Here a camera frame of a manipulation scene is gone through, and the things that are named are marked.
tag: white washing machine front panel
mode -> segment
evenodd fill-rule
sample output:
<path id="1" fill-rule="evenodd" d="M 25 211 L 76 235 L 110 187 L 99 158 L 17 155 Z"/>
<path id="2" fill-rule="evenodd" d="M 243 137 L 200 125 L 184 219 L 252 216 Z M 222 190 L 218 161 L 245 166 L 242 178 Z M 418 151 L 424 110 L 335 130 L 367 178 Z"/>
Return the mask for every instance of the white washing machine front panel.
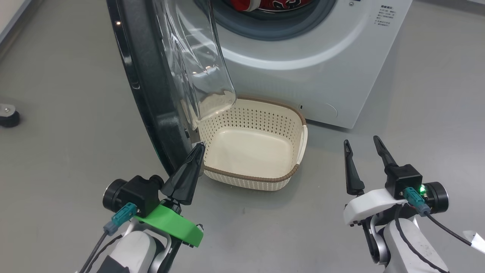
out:
<path id="1" fill-rule="evenodd" d="M 411 2 L 337 0 L 320 25 L 283 41 L 218 26 L 234 87 L 239 95 L 289 104 L 307 119 L 352 128 Z"/>

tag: washing machine door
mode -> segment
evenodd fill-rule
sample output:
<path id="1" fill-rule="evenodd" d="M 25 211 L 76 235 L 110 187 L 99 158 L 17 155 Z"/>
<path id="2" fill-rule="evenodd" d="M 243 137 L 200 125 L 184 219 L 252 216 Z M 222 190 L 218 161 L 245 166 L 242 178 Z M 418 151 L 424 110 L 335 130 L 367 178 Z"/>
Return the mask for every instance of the washing machine door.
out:
<path id="1" fill-rule="evenodd" d="M 190 10 L 184 2 L 107 0 L 129 85 L 168 175 L 199 141 L 199 123 L 236 100 L 210 0 Z"/>

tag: basket bottom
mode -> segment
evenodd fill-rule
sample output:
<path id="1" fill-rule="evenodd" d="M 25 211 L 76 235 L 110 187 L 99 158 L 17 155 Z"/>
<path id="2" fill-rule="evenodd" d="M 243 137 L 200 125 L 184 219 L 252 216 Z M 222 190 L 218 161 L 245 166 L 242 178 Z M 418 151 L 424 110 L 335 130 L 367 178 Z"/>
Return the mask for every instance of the basket bottom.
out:
<path id="1" fill-rule="evenodd" d="M 282 136 L 247 128 L 225 127 L 215 135 L 205 165 L 231 173 L 282 177 L 293 168 L 292 145 Z"/>

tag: camera lens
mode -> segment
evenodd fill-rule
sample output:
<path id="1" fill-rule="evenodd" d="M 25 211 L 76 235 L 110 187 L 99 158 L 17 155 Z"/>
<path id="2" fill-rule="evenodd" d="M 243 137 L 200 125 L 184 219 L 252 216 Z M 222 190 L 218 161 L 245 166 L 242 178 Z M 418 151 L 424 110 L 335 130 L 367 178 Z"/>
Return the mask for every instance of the camera lens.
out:
<path id="1" fill-rule="evenodd" d="M 426 189 L 426 204 L 431 208 L 431 214 L 445 212 L 448 210 L 450 201 L 448 193 L 440 182 L 422 184 Z"/>
<path id="2" fill-rule="evenodd" d="M 116 179 L 106 188 L 103 195 L 103 207 L 112 212 L 117 212 L 121 208 L 116 204 L 116 199 L 121 187 L 126 183 L 123 179 Z"/>

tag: teal connector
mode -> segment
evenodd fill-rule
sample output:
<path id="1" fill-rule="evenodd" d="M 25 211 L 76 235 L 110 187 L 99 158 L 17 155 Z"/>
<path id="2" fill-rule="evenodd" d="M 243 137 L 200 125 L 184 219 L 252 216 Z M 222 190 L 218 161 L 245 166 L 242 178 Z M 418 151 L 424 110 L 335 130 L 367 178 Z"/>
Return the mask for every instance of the teal connector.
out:
<path id="1" fill-rule="evenodd" d="M 425 216 L 425 212 L 431 211 L 426 201 L 418 194 L 418 192 L 412 188 L 407 187 L 404 189 L 404 198 L 409 202 L 409 204 L 416 208 L 421 217 Z"/>
<path id="2" fill-rule="evenodd" d="M 128 202 L 124 205 L 118 212 L 116 212 L 112 217 L 111 221 L 118 227 L 126 223 L 128 220 L 136 215 L 136 206 L 133 203 Z"/>

